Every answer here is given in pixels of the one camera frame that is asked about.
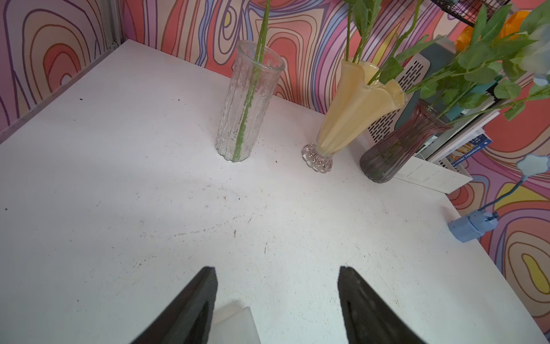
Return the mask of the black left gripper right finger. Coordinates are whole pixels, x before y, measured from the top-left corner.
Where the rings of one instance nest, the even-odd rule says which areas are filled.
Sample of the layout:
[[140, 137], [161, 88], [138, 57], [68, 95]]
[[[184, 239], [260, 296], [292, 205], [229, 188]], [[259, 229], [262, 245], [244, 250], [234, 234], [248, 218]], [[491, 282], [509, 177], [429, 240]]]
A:
[[422, 343], [352, 267], [341, 266], [337, 281], [349, 343]]

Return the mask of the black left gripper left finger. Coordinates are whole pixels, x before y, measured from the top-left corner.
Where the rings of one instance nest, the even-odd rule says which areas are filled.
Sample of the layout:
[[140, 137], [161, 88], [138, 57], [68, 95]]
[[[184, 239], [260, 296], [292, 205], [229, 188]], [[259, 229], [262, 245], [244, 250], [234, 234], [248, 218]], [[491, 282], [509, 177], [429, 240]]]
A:
[[218, 280], [203, 267], [134, 343], [207, 343]]

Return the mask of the pink artificial rose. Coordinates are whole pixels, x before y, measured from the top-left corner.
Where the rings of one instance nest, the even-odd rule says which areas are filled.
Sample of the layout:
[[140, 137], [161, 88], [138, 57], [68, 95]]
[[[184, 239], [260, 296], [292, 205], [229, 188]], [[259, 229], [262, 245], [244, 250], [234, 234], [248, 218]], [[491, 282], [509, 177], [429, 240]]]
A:
[[[262, 64], [264, 59], [264, 50], [266, 47], [266, 36], [267, 36], [267, 30], [269, 25], [269, 14], [270, 14], [271, 7], [272, 7], [272, 1], [267, 0], [264, 16], [262, 20], [262, 26], [259, 32], [259, 40], [257, 42], [256, 51], [254, 55], [254, 62], [256, 64]], [[254, 65], [252, 69], [252, 75], [249, 83], [248, 93], [246, 95], [246, 100], [244, 102], [244, 109], [241, 116], [239, 132], [236, 139], [236, 147], [233, 152], [233, 158], [232, 158], [233, 162], [238, 162], [241, 158], [242, 146], [243, 146], [244, 136], [246, 133], [246, 122], [249, 117], [249, 111], [252, 106], [254, 93], [256, 91], [256, 85], [259, 81], [260, 75], [261, 75], [260, 68]]]

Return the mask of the purple ribbed glass vase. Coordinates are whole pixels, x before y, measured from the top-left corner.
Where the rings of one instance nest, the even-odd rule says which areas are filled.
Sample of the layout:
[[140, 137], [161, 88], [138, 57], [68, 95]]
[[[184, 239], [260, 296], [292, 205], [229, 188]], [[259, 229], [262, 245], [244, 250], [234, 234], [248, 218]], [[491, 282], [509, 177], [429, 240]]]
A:
[[361, 156], [365, 176], [375, 183], [391, 180], [429, 138], [451, 129], [438, 115], [427, 101], [418, 100], [409, 121]]

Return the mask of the blue colourful book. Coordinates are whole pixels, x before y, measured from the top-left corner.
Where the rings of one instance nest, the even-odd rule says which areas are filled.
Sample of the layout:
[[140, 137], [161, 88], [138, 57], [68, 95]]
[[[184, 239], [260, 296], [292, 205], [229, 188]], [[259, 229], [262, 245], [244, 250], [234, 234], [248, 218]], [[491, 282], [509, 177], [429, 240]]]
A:
[[483, 133], [463, 144], [461, 147], [455, 149], [446, 157], [446, 159], [453, 167], [459, 166], [475, 153], [485, 149], [485, 147], [490, 145], [492, 142], [493, 141], [485, 133]]

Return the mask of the yellow wavy glass vase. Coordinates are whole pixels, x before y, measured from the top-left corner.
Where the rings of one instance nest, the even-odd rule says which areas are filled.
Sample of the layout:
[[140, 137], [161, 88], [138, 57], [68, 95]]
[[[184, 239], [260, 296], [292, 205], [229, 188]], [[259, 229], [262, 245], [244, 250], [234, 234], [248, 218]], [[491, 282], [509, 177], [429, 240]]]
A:
[[316, 172], [331, 171], [335, 153], [381, 117], [405, 107], [407, 96], [397, 81], [368, 83], [378, 70], [370, 62], [342, 62], [337, 92], [317, 139], [302, 149], [303, 160]]

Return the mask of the white desktop file organizer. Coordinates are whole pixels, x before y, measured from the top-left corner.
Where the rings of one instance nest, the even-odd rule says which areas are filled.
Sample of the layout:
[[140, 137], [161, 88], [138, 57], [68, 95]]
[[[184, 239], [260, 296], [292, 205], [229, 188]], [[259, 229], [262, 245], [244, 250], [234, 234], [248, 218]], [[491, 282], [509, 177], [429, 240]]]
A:
[[473, 41], [442, 69], [412, 88], [419, 92], [413, 114], [403, 126], [376, 143], [360, 159], [362, 172], [375, 183], [386, 183], [428, 139], [453, 127], [444, 117], [452, 109], [474, 109], [488, 96], [474, 88], [495, 81], [501, 67], [491, 59], [491, 44]]

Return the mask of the clear glass vase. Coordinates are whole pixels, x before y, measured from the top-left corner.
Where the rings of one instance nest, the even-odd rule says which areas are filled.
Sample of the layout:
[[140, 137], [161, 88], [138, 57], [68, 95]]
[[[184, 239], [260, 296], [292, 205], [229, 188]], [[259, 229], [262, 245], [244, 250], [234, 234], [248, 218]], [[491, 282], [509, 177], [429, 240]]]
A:
[[242, 162], [252, 154], [266, 109], [286, 67], [282, 57], [268, 47], [260, 62], [255, 59], [255, 53], [256, 43], [238, 42], [223, 104], [216, 150], [231, 162]]

